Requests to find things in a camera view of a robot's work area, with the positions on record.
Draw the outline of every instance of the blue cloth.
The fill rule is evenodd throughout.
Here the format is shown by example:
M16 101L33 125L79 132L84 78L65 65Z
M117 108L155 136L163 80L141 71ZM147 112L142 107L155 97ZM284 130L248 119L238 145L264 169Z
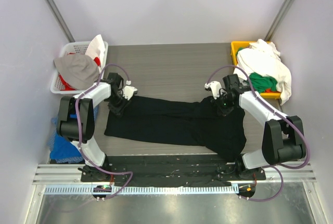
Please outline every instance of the blue cloth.
M98 106L94 108L94 119L96 121L98 114ZM70 115L71 118L76 118L76 115ZM51 119L52 123L56 126L58 117ZM59 136L54 130L48 141L50 148L50 158L55 159L57 163L78 163L83 160L77 148L64 137Z

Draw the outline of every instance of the green cloth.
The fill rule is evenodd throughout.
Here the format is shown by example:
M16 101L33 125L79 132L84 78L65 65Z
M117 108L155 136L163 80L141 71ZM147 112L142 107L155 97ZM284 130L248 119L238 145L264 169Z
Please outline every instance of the green cloth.
M238 51L236 52L236 57L238 55L238 52L243 50L245 48L240 47L238 49ZM271 89L271 91L276 91L276 84L277 81L275 78L273 77L263 77L259 74L257 74L256 72L253 72L250 74L250 79L251 82L253 84L253 87L259 92L259 93L263 93L265 92L267 89Z

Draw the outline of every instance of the metal pole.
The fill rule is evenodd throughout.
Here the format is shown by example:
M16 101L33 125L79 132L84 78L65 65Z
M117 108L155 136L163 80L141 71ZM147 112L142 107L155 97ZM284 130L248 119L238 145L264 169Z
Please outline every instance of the metal pole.
M60 28L62 29L63 33L65 34L65 36L67 37L69 42L75 42L75 39L72 35L72 33L70 32L68 26L65 23L65 20L63 19L57 5L55 4L54 0L46 0L46 3L48 4L49 8L51 9L54 17L56 18L56 20L58 21Z
M285 0L279 10L279 12L277 13L268 33L266 34L265 37L265 41L271 41L273 35L276 32L276 29L278 28L278 26L281 24L283 18L285 17L285 15L287 14L291 4L293 3L294 0Z

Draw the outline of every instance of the white laundry basket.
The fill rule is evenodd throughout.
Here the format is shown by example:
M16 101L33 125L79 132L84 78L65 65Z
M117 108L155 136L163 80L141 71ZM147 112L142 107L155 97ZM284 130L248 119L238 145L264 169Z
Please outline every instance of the white laundry basket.
M90 41L81 41L81 42L73 42L73 43L68 43L63 47L60 53L60 57L63 57L65 55L68 55L69 53L73 52L75 54L85 54L85 51L88 48L88 45L90 44ZM103 68L106 64L106 58L107 58L107 53L108 53L108 43L104 41L105 45L105 53L104 53L104 58L101 60L101 67ZM56 70L52 83L51 83L51 92L55 94L79 94L83 92L82 90L63 90L65 86L62 84L60 78L59 78L59 72Z

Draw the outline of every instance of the black trousers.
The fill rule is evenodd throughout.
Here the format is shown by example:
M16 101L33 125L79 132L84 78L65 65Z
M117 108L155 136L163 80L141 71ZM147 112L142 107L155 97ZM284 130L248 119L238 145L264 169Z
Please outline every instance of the black trousers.
M173 102L135 96L122 117L109 113L105 135L144 142L206 146L226 161L243 150L244 110L218 116L212 97Z

